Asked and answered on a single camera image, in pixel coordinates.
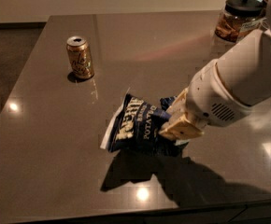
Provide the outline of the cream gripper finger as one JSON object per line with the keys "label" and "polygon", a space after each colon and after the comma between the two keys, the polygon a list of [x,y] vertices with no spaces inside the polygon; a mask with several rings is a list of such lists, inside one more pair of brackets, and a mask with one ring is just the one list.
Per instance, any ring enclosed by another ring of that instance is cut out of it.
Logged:
{"label": "cream gripper finger", "polygon": [[168,107],[166,112],[171,116],[181,116],[186,112],[186,96],[188,93],[188,89],[185,88],[178,97],[174,100],[174,102]]}
{"label": "cream gripper finger", "polygon": [[193,139],[203,134],[204,132],[190,123],[185,115],[181,115],[177,119],[170,119],[162,125],[159,131],[160,136],[171,141]]}

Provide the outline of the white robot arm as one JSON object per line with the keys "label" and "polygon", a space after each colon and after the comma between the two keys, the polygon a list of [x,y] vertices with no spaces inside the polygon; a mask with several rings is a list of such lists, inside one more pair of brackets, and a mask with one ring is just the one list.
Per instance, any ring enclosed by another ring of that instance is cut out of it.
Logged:
{"label": "white robot arm", "polygon": [[207,125],[226,127],[271,97],[271,0],[266,30],[255,29],[220,58],[210,61],[167,109],[159,135],[169,140],[201,136]]}

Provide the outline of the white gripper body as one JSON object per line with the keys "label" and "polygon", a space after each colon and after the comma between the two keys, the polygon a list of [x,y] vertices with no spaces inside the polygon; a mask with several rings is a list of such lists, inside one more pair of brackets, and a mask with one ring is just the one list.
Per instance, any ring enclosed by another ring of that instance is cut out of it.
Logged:
{"label": "white gripper body", "polygon": [[207,125],[226,127],[248,116],[251,107],[237,101],[225,88],[217,61],[210,61],[193,76],[186,95],[186,107],[190,114]]}

